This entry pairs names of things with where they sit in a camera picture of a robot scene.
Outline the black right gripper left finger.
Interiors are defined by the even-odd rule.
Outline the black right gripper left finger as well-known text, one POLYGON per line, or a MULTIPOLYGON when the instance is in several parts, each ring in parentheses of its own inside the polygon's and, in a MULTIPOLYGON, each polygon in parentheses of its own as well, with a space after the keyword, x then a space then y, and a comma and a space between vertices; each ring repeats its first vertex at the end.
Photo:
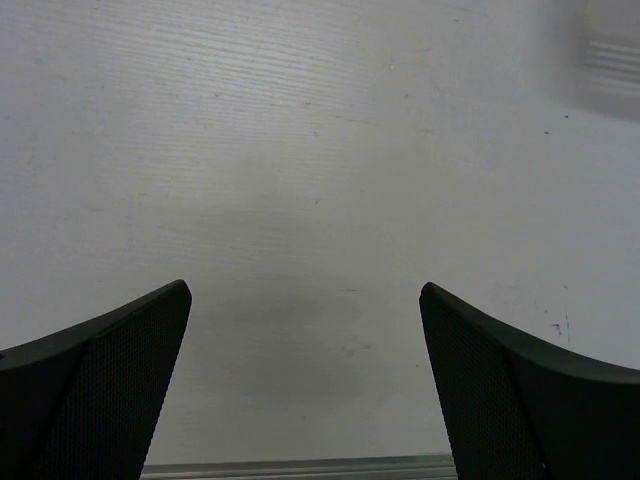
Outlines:
POLYGON ((2 478, 139 478, 190 308, 177 280, 2 351, 2 478))

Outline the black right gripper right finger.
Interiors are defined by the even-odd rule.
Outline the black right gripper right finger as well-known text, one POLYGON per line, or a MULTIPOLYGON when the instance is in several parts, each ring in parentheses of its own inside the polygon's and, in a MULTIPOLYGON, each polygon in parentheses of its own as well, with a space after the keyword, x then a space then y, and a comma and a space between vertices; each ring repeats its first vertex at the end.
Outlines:
POLYGON ((434 283, 419 304, 459 478, 638 478, 638 371, 541 340, 434 283))

